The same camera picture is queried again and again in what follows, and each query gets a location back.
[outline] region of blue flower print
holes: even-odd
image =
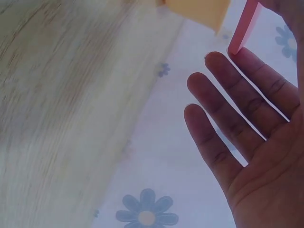
[[[172,198],[164,196],[155,201],[152,189],[142,190],[140,201],[131,195],[124,196],[123,204],[128,210],[119,210],[116,219],[128,222],[124,228],[166,228],[179,220],[176,214],[165,213],[173,205]]]
[[[284,26],[284,29],[281,27],[276,27],[277,32],[281,35],[276,37],[275,41],[278,45],[284,46],[282,53],[286,58],[293,58],[293,61],[296,62],[296,50],[297,43],[293,33],[290,31],[287,25]]]
[[[99,210],[95,210],[95,212],[94,212],[94,217],[95,217],[95,218],[98,218],[98,216],[99,216]]]
[[[168,75],[169,71],[171,70],[169,68],[169,64],[168,63],[163,63],[161,65],[161,67],[162,67],[162,70],[158,72],[158,76],[163,77],[164,75]]]

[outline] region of wooden surface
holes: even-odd
[[[181,24],[154,0],[0,5],[1,228],[91,226]]]

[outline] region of pink plastic stick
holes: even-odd
[[[245,45],[260,15],[261,9],[262,5],[256,0],[247,0],[236,32],[228,47],[229,53],[236,55]]]

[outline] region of palm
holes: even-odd
[[[228,195],[238,227],[300,226],[297,218],[302,218],[304,211],[302,116],[299,109],[292,121],[265,142],[250,166],[235,178]],[[294,211],[293,219],[284,218],[291,211]],[[268,222],[260,224],[260,218],[267,218]]]
[[[232,59],[288,121],[244,80],[222,54],[211,53],[206,57],[206,66],[263,137],[200,73],[189,78],[190,91],[249,165],[243,167],[232,156],[197,105],[190,105],[185,110],[190,133],[218,179],[238,228],[302,227],[304,118],[298,89],[246,49]],[[291,212],[294,218],[285,218]]]

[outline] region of white tablecloth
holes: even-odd
[[[204,56],[211,51],[226,53],[244,5],[244,0],[232,2],[217,37],[209,28],[187,20],[167,60],[155,72],[147,72],[159,79],[104,203],[93,215],[94,228],[235,227],[226,199],[187,130],[183,110],[197,103],[186,86],[188,76],[196,71],[205,73],[227,97],[204,66]],[[264,9],[246,47],[296,85],[296,44],[279,16]]]

